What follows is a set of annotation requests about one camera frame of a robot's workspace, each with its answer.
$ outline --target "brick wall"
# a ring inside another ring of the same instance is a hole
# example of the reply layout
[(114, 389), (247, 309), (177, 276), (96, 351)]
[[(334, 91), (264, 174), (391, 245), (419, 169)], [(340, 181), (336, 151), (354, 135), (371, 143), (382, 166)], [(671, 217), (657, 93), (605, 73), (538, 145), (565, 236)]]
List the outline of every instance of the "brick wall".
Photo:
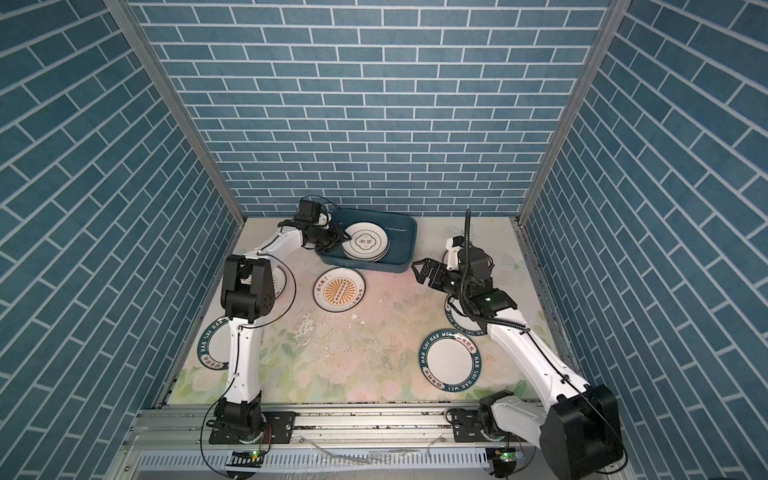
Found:
[(233, 230), (101, 0), (0, 2), (0, 478), (106, 472)]
[(640, 478), (768, 478), (767, 26), (634, 0), (531, 218)]
[(510, 215), (609, 0), (257, 3), (131, 2), (250, 216)]

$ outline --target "metal frame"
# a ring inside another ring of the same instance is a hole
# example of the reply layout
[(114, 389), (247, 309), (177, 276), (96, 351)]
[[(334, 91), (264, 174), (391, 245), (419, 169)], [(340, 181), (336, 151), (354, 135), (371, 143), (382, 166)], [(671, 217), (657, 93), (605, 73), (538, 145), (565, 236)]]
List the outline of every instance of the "metal frame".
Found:
[(531, 186), (528, 188), (528, 194), (523, 200), (523, 204), (520, 206), (518, 212), (518, 223), (523, 226), (528, 221), (528, 218), (533, 212), (533, 206), (541, 194), (541, 189), (544, 187), (544, 183), (549, 177), (549, 172), (552, 171), (555, 161), (558, 159), (558, 155), (563, 148), (565, 138), (571, 131), (571, 126), (576, 120), (576, 114), (578, 114), (581, 104), (584, 103), (584, 99), (589, 93), (589, 87), (592, 85), (592, 81), (598, 74), (600, 64), (603, 63), (605, 54), (608, 51), (608, 47), (611, 46), (611, 42), (614, 40), (614, 35), (619, 28), (621, 20), (624, 19), (624, 13), (627, 12), (629, 4), (632, 0), (613, 0), (611, 6), (605, 12), (603, 21), (600, 23), (598, 29), (598, 35), (594, 39), (592, 48), (589, 49), (584, 65), (581, 67), (578, 80), (574, 85), (574, 89), (568, 96), (568, 101), (563, 108), (563, 114), (560, 117), (557, 128), (552, 134), (552, 138), (549, 141), (547, 150), (544, 152), (544, 156), (541, 159), (541, 164), (536, 170), (536, 174), (533, 177)]
[(544, 312), (544, 318), (547, 320), (547, 325), (552, 334), (556, 350), (560, 355), (560, 358), (575, 372), (583, 373), (583, 370), (581, 370), (581, 367), (578, 364), (578, 359), (574, 348), (571, 345), (571, 341), (568, 339), (568, 334), (565, 332), (560, 312), (557, 304), (554, 302), (554, 297), (549, 290), (549, 284), (544, 276), (541, 264), (538, 261), (538, 256), (533, 249), (531, 237), (524, 227), (521, 227), (514, 221), (512, 222), (512, 228), (515, 230), (515, 236), (518, 239), (520, 250), (523, 253), (525, 265), (528, 267), (528, 272), (531, 274), (531, 282), (533, 282), (533, 287), (536, 289), (536, 295), (541, 304), (541, 310)]
[[(477, 409), (477, 402), (370, 403), (370, 404), (266, 404), (265, 412), (296, 412), (291, 443), (272, 445), (272, 452), (300, 454), (307, 449), (344, 452), (466, 452), (498, 446), (485, 439), (456, 443), (452, 427), (445, 420), (447, 408)], [(141, 410), (105, 478), (128, 480), (138, 470), (142, 455), (200, 455), (200, 428), (207, 406), (166, 406)], [(206, 457), (220, 457), (232, 445), (208, 445), (210, 428), (203, 427)], [(523, 442), (523, 446), (532, 446)], [(294, 467), (285, 465), (286, 471)]]
[(144, 67), (150, 80), (152, 80), (152, 84), (157, 89), (157, 92), (160, 93), (170, 114), (174, 116), (176, 123), (178, 123), (192, 150), (197, 154), (197, 159), (205, 168), (219, 195), (221, 195), (224, 203), (230, 209), (235, 221), (242, 227), (245, 224), (246, 218), (243, 209), (240, 208), (240, 204), (237, 202), (227, 181), (224, 180), (221, 170), (216, 165), (214, 156), (208, 150), (208, 146), (203, 136), (200, 135), (197, 126), (192, 121), (187, 108), (184, 107), (184, 102), (181, 100), (174, 84), (171, 83), (165, 68), (163, 68), (157, 56), (157, 52), (152, 48), (149, 37), (147, 37), (144, 29), (139, 25), (139, 21), (127, 0), (104, 0), (104, 4), (112, 14), (112, 18), (117, 22), (123, 35), (125, 35), (128, 44), (133, 48), (141, 66)]

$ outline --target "floral tabletop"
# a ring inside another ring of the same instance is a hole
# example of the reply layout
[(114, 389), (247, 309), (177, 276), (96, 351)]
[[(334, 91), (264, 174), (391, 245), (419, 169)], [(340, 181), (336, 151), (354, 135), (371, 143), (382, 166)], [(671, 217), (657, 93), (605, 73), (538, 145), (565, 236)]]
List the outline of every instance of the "floral tabletop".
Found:
[[(276, 219), (249, 219), (235, 253), (266, 240)], [(462, 233), (463, 218), (417, 218), (413, 259), (439, 260), (445, 239)], [(472, 219), (472, 242), (496, 264), (494, 285), (507, 292), (533, 329), (553, 347), (515, 233), (507, 218)], [(266, 403), (424, 402), (479, 399), (502, 389), (535, 398), (520, 369), (489, 336), (472, 336), (482, 358), (477, 382), (463, 392), (434, 387), (419, 368), (422, 341), (439, 329), (453, 328), (445, 318), (445, 294), (419, 285), (404, 273), (360, 270), (366, 295), (343, 313), (328, 313), (314, 302), (315, 280), (333, 266), (310, 250), (283, 259), (296, 276), (296, 302), (280, 321), (265, 327), (260, 350), (262, 401)], [(276, 301), (274, 318), (288, 306), (293, 283)], [(227, 385), (228, 326), (214, 296), (187, 360), (171, 392), (170, 404), (210, 404)]]

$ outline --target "black cable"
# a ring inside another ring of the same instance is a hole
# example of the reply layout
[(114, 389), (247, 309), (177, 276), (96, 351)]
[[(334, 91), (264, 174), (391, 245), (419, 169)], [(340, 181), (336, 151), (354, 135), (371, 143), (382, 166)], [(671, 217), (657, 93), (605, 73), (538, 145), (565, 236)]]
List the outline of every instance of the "black cable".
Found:
[(277, 241), (277, 239), (278, 239), (278, 238), (280, 238), (280, 234), (281, 234), (282, 232), (283, 232), (283, 228), (282, 228), (282, 227), (280, 227), (280, 231), (277, 233), (277, 235), (275, 235), (275, 237), (272, 239), (272, 241), (271, 241), (271, 242), (269, 242), (267, 245), (265, 245), (265, 246), (261, 247), (261, 248), (260, 248), (260, 249), (257, 251), (257, 255), (259, 254), (259, 252), (260, 252), (261, 250), (266, 250), (266, 249), (267, 249), (267, 248), (268, 248), (270, 245), (272, 245), (273, 243), (275, 243), (275, 242)]
[(583, 394), (583, 393), (581, 393), (581, 391), (580, 391), (579, 389), (577, 389), (577, 388), (574, 386), (574, 384), (573, 384), (573, 383), (571, 383), (571, 380), (569, 380), (569, 379), (568, 379), (568, 376), (567, 376), (567, 375), (565, 375), (564, 373), (562, 373), (560, 370), (558, 370), (558, 369), (557, 369), (557, 367), (555, 367), (555, 366), (554, 366), (554, 364), (552, 364), (552, 361), (549, 359), (549, 356), (547, 356), (547, 355), (544, 353), (544, 350), (542, 350), (542, 349), (541, 349), (541, 347), (538, 345), (538, 342), (536, 342), (536, 340), (533, 338), (533, 336), (532, 336), (532, 335), (531, 335), (529, 332), (526, 332), (526, 334), (527, 334), (527, 335), (528, 335), (528, 337), (531, 339), (531, 341), (533, 342), (534, 346), (535, 346), (535, 347), (536, 347), (536, 349), (539, 351), (539, 353), (541, 354), (541, 356), (543, 356), (543, 357), (544, 357), (544, 359), (545, 359), (545, 360), (547, 360), (547, 363), (549, 364), (549, 366), (550, 366), (550, 367), (552, 367), (552, 369), (555, 371), (555, 373), (557, 373), (557, 374), (560, 376), (560, 378), (562, 379), (562, 382), (565, 382), (565, 383), (567, 383), (568, 385), (570, 385), (570, 386), (571, 386), (571, 388), (572, 388), (573, 390), (575, 390), (575, 391), (576, 391), (576, 393), (578, 393), (578, 394), (579, 394), (579, 396), (580, 396), (582, 399), (584, 399), (584, 401), (587, 403), (587, 405), (589, 405), (589, 406), (590, 406), (590, 408), (591, 408), (592, 410), (594, 410), (594, 412), (595, 412), (595, 413), (597, 413), (597, 414), (598, 414), (598, 416), (599, 416), (599, 417), (600, 417), (600, 419), (603, 421), (603, 423), (605, 423), (605, 426), (607, 426), (607, 427), (610, 429), (611, 433), (614, 435), (614, 437), (616, 437), (616, 440), (618, 440), (618, 441), (619, 441), (619, 446), (621, 447), (621, 450), (622, 450), (622, 452), (624, 453), (624, 463), (623, 463), (623, 464), (621, 464), (621, 467), (619, 467), (619, 468), (616, 468), (616, 469), (615, 469), (614, 471), (612, 471), (612, 472), (601, 472), (600, 470), (597, 470), (597, 473), (599, 473), (599, 474), (601, 474), (601, 475), (613, 475), (614, 473), (618, 473), (618, 472), (621, 472), (622, 470), (624, 470), (624, 469), (627, 467), (627, 464), (629, 463), (629, 452), (627, 452), (627, 448), (626, 448), (626, 447), (624, 447), (624, 440), (622, 440), (622, 439), (621, 439), (621, 435), (619, 435), (619, 434), (618, 434), (618, 432), (616, 432), (616, 429), (614, 429), (613, 425), (611, 425), (611, 424), (609, 423), (609, 421), (608, 421), (608, 420), (606, 420), (606, 418), (605, 418), (605, 417), (603, 417), (603, 414), (601, 414), (601, 413), (600, 413), (600, 411), (598, 411), (598, 409), (597, 409), (597, 408), (595, 408), (595, 406), (594, 406), (594, 405), (592, 405), (592, 402), (590, 402), (590, 401), (589, 401), (589, 399), (588, 399), (586, 396), (584, 396), (584, 394)]
[(337, 210), (341, 210), (341, 207), (339, 207), (338, 205), (336, 205), (336, 203), (335, 203), (335, 202), (332, 202), (331, 200), (328, 200), (327, 198), (325, 198), (325, 197), (323, 197), (323, 196), (321, 196), (321, 195), (304, 195), (303, 197), (301, 197), (301, 198), (299, 199), (299, 202), (300, 202), (301, 200), (304, 200), (305, 198), (312, 198), (312, 197), (315, 197), (315, 198), (322, 198), (323, 200), (325, 200), (325, 201), (326, 201), (326, 202), (325, 202), (323, 205), (325, 205), (325, 204), (331, 204), (331, 205), (333, 205), (334, 207), (336, 207), (336, 209), (337, 209)]
[(262, 257), (272, 257), (273, 259), (277, 260), (280, 263), (280, 265), (284, 266), (286, 268), (286, 270), (288, 270), (288, 273), (290, 273), (290, 278), (293, 281), (293, 298), (291, 299), (290, 305), (288, 305), (288, 308), (286, 308), (286, 310), (284, 312), (282, 312), (280, 314), (280, 316), (278, 316), (276, 319), (274, 319), (272, 321), (269, 321), (267, 323), (264, 323), (262, 325), (257, 325), (257, 326), (245, 326), (245, 325), (243, 325), (244, 329), (260, 329), (260, 328), (263, 328), (263, 327), (265, 327), (267, 325), (271, 325), (271, 324), (275, 323), (277, 320), (283, 318), (286, 315), (286, 313), (288, 313), (288, 311), (293, 306), (293, 302), (296, 301), (296, 291), (298, 290), (298, 286), (296, 285), (296, 277), (293, 275), (293, 271), (281, 259), (275, 257), (274, 255), (269, 255), (268, 253), (263, 253), (263, 254), (261, 254), (261, 256)]
[(533, 463), (533, 459), (536, 457), (536, 450), (538, 450), (538, 449), (536, 447), (534, 447), (533, 448), (533, 453), (531, 453), (531, 458), (528, 459), (528, 462), (526, 462), (525, 465), (523, 465), (522, 468), (520, 468), (519, 470), (516, 470), (516, 471), (512, 472), (512, 475), (517, 475), (518, 473), (522, 472), (523, 470), (525, 470), (526, 468), (531, 466), (531, 463)]
[[(471, 246), (472, 245), (472, 243), (469, 241), (469, 228), (470, 228), (469, 224), (470, 224), (470, 219), (471, 218), (472, 218), (472, 211), (470, 209), (467, 209), (466, 215), (464, 217), (464, 245), (465, 246)], [(541, 349), (541, 347), (538, 345), (536, 340), (531, 335), (530, 327), (528, 327), (526, 325), (523, 325), (521, 323), (517, 323), (517, 322), (510, 322), (510, 321), (507, 321), (507, 320), (498, 320), (498, 319), (493, 319), (493, 318), (489, 318), (489, 317), (478, 316), (478, 315), (473, 314), (470, 311), (470, 309), (469, 309), (469, 300), (468, 300), (468, 298), (466, 296), (466, 282), (467, 282), (468, 275), (469, 275), (469, 248), (465, 248), (464, 251), (465, 251), (464, 252), (464, 265), (465, 265), (465, 268), (464, 268), (464, 271), (462, 272), (461, 281), (458, 284), (458, 291), (459, 291), (458, 302), (461, 305), (462, 310), (464, 310), (464, 312), (465, 312), (464, 316), (466, 316), (469, 319), (474, 320), (476, 322), (486, 322), (486, 323), (491, 323), (491, 324), (494, 324), (494, 325), (508, 326), (508, 327), (520, 330), (521, 331), (521, 335), (523, 333), (528, 335), (528, 338), (531, 339), (531, 341), (533, 342), (534, 346), (539, 351), (541, 356), (543, 356), (545, 358), (545, 360), (547, 360), (547, 363), (549, 364), (549, 366), (561, 377), (563, 382), (566, 382), (568, 385), (570, 385), (571, 388), (573, 390), (575, 390), (576, 393), (578, 393), (579, 396), (582, 399), (584, 399), (584, 401), (587, 403), (587, 405), (589, 405), (590, 408), (592, 408), (592, 410), (594, 410), (594, 412), (597, 413), (598, 416), (602, 419), (602, 421), (609, 428), (611, 433), (616, 437), (616, 440), (619, 441), (619, 446), (621, 447), (621, 450), (624, 452), (624, 463), (621, 465), (621, 467), (616, 468), (612, 472), (602, 472), (600, 470), (597, 470), (597, 473), (600, 473), (602, 475), (613, 475), (614, 473), (618, 473), (618, 472), (621, 472), (622, 470), (624, 470), (624, 468), (626, 468), (626, 466), (629, 463), (629, 452), (627, 452), (626, 447), (624, 447), (624, 441), (621, 439), (621, 435), (619, 435), (618, 432), (616, 432), (614, 427), (608, 422), (608, 420), (606, 420), (605, 417), (603, 417), (603, 415), (598, 411), (598, 409), (596, 409), (594, 407), (594, 405), (592, 405), (592, 402), (590, 402), (589, 399), (587, 399), (587, 397), (584, 394), (582, 394), (581, 391), (579, 389), (577, 389), (574, 386), (574, 384), (571, 383), (570, 380), (568, 380), (568, 376), (566, 376), (565, 374), (560, 372), (560, 370), (558, 370), (557, 367), (554, 366), (554, 364), (549, 359), (549, 357), (544, 353), (544, 350)]]
[[(472, 218), (472, 211), (470, 209), (467, 209), (466, 215), (464, 217), (464, 245), (465, 246), (471, 246), (472, 242), (469, 241), (469, 223)], [(496, 319), (494, 317), (489, 316), (480, 316), (475, 315), (470, 310), (469, 306), (469, 298), (467, 298), (467, 291), (466, 291), (466, 283), (469, 278), (469, 248), (464, 248), (464, 270), (462, 271), (462, 278), (458, 283), (458, 303), (462, 306), (462, 310), (464, 310), (464, 316), (469, 318), (470, 320), (474, 320), (475, 322), (485, 322), (485, 323), (491, 323), (493, 325), (499, 325), (499, 326), (506, 326), (509, 328), (517, 329), (522, 332), (527, 332), (530, 330), (530, 327), (523, 325), (522, 323), (512, 322), (509, 320), (502, 320), (502, 319)]]
[(208, 410), (205, 412), (205, 415), (203, 415), (203, 425), (200, 426), (200, 456), (203, 457), (203, 462), (205, 462), (205, 465), (210, 468), (210, 470), (213, 473), (217, 473), (218, 475), (221, 475), (223, 477), (229, 478), (231, 480), (231, 477), (227, 474), (221, 473), (218, 470), (216, 470), (214, 467), (208, 463), (208, 460), (205, 458), (205, 454), (203, 453), (203, 428), (205, 428), (205, 418), (208, 417), (208, 414), (210, 413), (210, 410), (221, 400), (224, 398), (224, 396), (227, 394), (227, 392), (230, 391), (232, 388), (232, 385), (235, 384), (235, 379), (237, 378), (237, 367), (240, 363), (240, 332), (237, 333), (237, 354), (235, 355), (235, 370), (232, 373), (232, 381), (230, 382), (230, 386), (227, 387), (226, 390), (224, 390), (224, 393), (221, 394), (221, 396), (216, 399), (215, 402), (213, 402), (210, 407), (208, 407)]

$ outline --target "white plate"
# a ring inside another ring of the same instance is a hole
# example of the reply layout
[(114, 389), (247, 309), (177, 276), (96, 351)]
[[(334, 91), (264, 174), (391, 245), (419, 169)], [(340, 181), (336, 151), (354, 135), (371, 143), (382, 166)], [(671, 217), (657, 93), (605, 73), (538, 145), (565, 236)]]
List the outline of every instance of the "white plate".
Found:
[(332, 268), (317, 279), (312, 294), (326, 312), (346, 312), (366, 294), (366, 281), (351, 268)]
[(381, 255), (379, 255), (378, 257), (374, 257), (374, 258), (371, 258), (371, 259), (367, 259), (367, 258), (357, 258), (357, 257), (351, 257), (351, 256), (350, 256), (350, 255), (349, 255), (347, 252), (344, 252), (344, 256), (345, 256), (345, 257), (347, 257), (347, 258), (349, 258), (349, 259), (351, 259), (351, 260), (360, 260), (360, 261), (362, 261), (362, 262), (378, 262), (379, 260), (381, 260), (382, 258), (384, 258), (384, 256), (385, 256), (385, 255), (386, 255), (388, 252), (389, 252), (389, 245), (387, 245), (387, 246), (386, 246), (386, 250), (384, 250), (384, 252), (383, 252)]
[(389, 245), (384, 229), (375, 223), (359, 222), (345, 230), (352, 237), (341, 244), (344, 253), (357, 260), (370, 260), (382, 254)]
[(463, 392), (480, 377), (482, 362), (477, 346), (453, 329), (432, 332), (419, 348), (424, 377), (446, 392)]
[(286, 289), (286, 273), (282, 268), (276, 266), (272, 269), (272, 284), (275, 286), (275, 300), (280, 298), (280, 294)]
[[(458, 299), (453, 297), (451, 303), (453, 303), (459, 312), (462, 311), (462, 306), (458, 304)], [(477, 322), (470, 320), (466, 316), (458, 314), (456, 310), (452, 309), (448, 303), (448, 297), (445, 298), (443, 308), (445, 309), (445, 318), (447, 318), (451, 325), (453, 325), (453, 328), (457, 329), (459, 332), (472, 336), (488, 335), (487, 333), (482, 332), (482, 329), (480, 328), (480, 325), (477, 324)]]

